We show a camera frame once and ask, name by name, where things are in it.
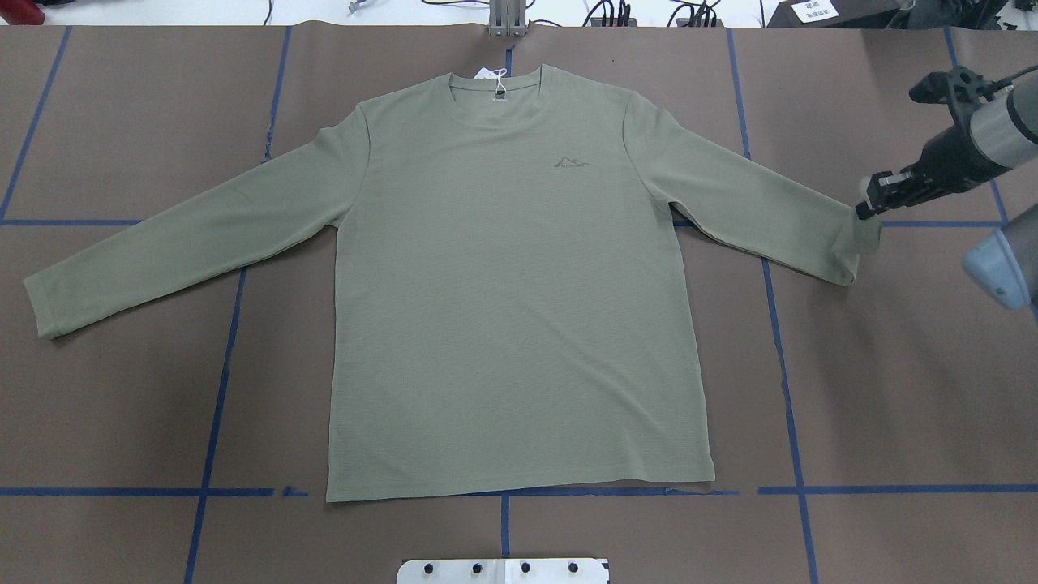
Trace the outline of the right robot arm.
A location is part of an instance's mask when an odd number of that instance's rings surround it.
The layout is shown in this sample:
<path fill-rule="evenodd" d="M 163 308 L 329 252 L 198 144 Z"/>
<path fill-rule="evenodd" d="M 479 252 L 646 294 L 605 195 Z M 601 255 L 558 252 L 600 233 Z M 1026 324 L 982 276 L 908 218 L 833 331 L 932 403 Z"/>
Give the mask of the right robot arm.
<path fill-rule="evenodd" d="M 879 171 L 861 186 L 864 221 L 894 208 L 916 207 L 948 195 L 988 187 L 998 208 L 1008 210 L 1000 180 L 1036 163 L 1036 68 L 989 79 L 978 71 L 932 71 L 908 93 L 912 102 L 943 105 L 950 126 L 923 145 L 916 162 Z M 1036 207 L 1005 216 L 963 257 L 963 270 L 1010 311 L 1036 306 Z"/>

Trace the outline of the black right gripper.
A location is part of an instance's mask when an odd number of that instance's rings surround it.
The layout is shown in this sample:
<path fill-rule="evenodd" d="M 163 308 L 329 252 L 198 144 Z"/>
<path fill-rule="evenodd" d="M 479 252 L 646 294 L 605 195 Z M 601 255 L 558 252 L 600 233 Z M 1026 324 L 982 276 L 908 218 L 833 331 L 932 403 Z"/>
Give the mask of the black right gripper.
<path fill-rule="evenodd" d="M 928 140 L 920 158 L 894 176 L 892 171 L 879 171 L 862 178 L 861 202 L 854 211 L 859 221 L 867 221 L 886 213 L 887 204 L 922 204 L 964 193 L 999 174 L 1000 164 L 976 147 L 967 130 L 952 126 Z"/>

